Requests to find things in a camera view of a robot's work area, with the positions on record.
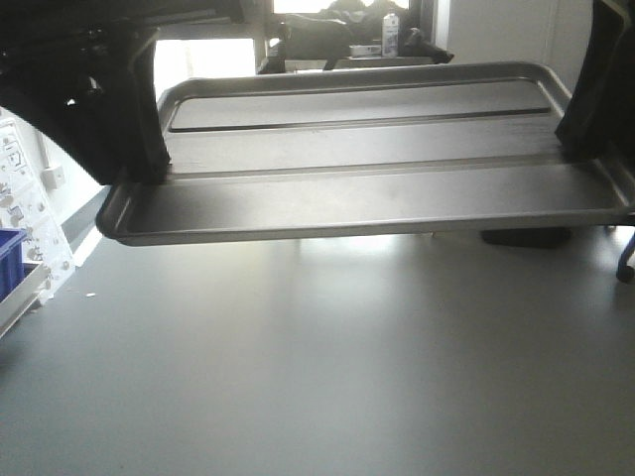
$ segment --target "window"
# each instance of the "window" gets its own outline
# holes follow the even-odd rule
[[[160,40],[155,55],[155,89],[166,89],[191,77],[239,77],[255,73],[251,39]]]
[[[410,0],[394,0],[402,7],[408,8]],[[362,0],[366,5],[373,3],[373,0]],[[328,8],[333,0],[274,0],[274,13],[317,13]]]

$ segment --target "stainless steel tray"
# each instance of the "stainless steel tray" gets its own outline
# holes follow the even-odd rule
[[[24,281],[0,302],[0,338],[38,300],[40,287],[49,274],[43,264],[27,265],[26,271],[27,276]]]
[[[166,182],[123,179],[98,224],[154,245],[619,223],[633,171],[563,157],[569,99],[518,62],[191,80],[160,106]]]

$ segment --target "chair leg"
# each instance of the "chair leg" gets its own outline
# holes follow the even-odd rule
[[[628,266],[628,260],[631,259],[633,254],[635,253],[635,233],[633,237],[630,239],[626,248],[624,248],[624,252],[622,256],[619,258],[619,263],[617,265],[617,279],[622,283],[630,283],[635,278],[635,269]]]

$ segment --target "white bottle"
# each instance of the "white bottle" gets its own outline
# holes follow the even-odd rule
[[[399,17],[395,12],[388,12],[384,17],[381,35],[381,55],[395,58],[399,46]]]

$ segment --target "blue plastic bin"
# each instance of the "blue plastic bin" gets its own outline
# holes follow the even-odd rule
[[[22,242],[26,237],[23,230],[0,229],[0,301],[24,280]]]

